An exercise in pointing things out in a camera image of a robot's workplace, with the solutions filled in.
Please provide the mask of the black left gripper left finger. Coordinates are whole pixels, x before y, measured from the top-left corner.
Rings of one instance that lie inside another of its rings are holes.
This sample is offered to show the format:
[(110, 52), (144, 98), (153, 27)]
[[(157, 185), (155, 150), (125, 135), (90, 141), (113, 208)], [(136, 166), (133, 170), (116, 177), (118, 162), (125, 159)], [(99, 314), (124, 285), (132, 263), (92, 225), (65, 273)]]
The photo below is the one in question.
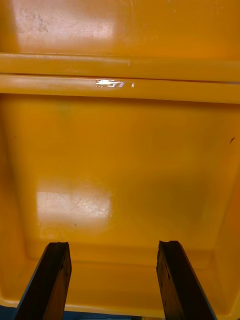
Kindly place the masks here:
[(68, 242), (50, 242), (17, 306), (15, 320), (62, 320), (72, 273)]

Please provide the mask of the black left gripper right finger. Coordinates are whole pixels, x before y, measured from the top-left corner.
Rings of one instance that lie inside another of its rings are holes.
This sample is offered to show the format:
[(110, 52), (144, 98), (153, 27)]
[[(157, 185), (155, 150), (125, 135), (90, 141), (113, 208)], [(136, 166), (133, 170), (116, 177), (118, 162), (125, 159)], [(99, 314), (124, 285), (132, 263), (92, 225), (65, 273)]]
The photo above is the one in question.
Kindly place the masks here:
[(156, 273), (166, 320), (217, 318), (178, 241), (159, 242)]

